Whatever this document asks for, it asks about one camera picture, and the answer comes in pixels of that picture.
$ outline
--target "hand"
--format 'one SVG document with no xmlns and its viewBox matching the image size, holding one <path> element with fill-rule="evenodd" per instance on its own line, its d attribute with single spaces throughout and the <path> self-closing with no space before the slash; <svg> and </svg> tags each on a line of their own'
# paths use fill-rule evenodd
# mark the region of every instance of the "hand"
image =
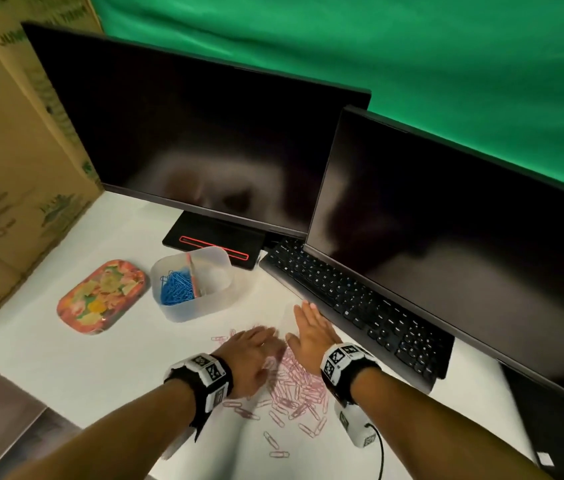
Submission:
<svg viewBox="0 0 564 480">
<path fill-rule="evenodd" d="M 307 300 L 302 302 L 302 308 L 293 307 L 295 321 L 300 330 L 298 339 L 293 333 L 286 334 L 286 343 L 293 351 L 297 361 L 314 376 L 320 375 L 320 365 L 324 353 L 334 344 L 341 344 L 342 339 L 335 333 L 331 322 L 326 320 L 315 303 Z"/>
<path fill-rule="evenodd" d="M 263 326 L 240 331 L 213 352 L 231 368 L 233 390 L 230 398 L 255 395 L 267 381 L 269 371 L 262 369 L 264 361 L 271 356 L 280 361 L 286 349 L 286 344 L 277 338 L 276 333 L 275 328 Z"/>
</svg>

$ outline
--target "person's left hand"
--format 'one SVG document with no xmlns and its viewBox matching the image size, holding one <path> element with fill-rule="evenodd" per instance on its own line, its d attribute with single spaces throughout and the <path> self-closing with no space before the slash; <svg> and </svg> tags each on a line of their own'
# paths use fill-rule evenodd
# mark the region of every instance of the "person's left hand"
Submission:
<svg viewBox="0 0 564 480">
<path fill-rule="evenodd" d="M 269 371 L 262 369 L 267 357 L 282 358 L 286 343 L 276 336 L 275 328 L 263 326 L 240 331 L 223 343 L 213 355 L 222 357 L 233 374 L 229 396 L 238 399 L 255 393 L 267 381 Z"/>
</svg>

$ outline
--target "person's left arm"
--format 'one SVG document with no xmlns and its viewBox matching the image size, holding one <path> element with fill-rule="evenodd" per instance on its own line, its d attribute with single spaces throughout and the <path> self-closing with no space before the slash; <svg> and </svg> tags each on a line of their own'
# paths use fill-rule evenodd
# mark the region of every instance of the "person's left arm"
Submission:
<svg viewBox="0 0 564 480">
<path fill-rule="evenodd" d="M 279 358 L 285 348 L 274 333 L 264 327 L 241 331 L 213 352 L 231 369 L 231 398 L 254 395 L 266 382 L 266 357 Z M 7 480 L 144 480 L 195 414 L 190 386 L 169 380 L 104 416 L 47 457 L 24 464 Z"/>
</svg>

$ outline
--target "black monitor screen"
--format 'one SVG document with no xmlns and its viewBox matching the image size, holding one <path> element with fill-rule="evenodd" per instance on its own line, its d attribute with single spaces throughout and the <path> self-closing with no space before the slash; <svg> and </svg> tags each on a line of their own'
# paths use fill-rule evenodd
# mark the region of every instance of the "black monitor screen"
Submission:
<svg viewBox="0 0 564 480">
<path fill-rule="evenodd" d="M 340 112 L 370 100 L 100 36 L 25 30 L 108 189 L 264 229 L 308 231 Z"/>
<path fill-rule="evenodd" d="M 342 113 L 307 244 L 564 387 L 564 190 L 369 115 Z"/>
</svg>

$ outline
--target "green curtain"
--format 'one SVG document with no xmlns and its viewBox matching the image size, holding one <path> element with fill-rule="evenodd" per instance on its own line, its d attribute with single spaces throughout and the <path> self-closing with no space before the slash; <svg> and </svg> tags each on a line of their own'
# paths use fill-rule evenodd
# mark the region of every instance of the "green curtain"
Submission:
<svg viewBox="0 0 564 480">
<path fill-rule="evenodd" d="M 124 39 L 369 88 L 369 110 L 564 182 L 564 0 L 93 0 Z"/>
</svg>

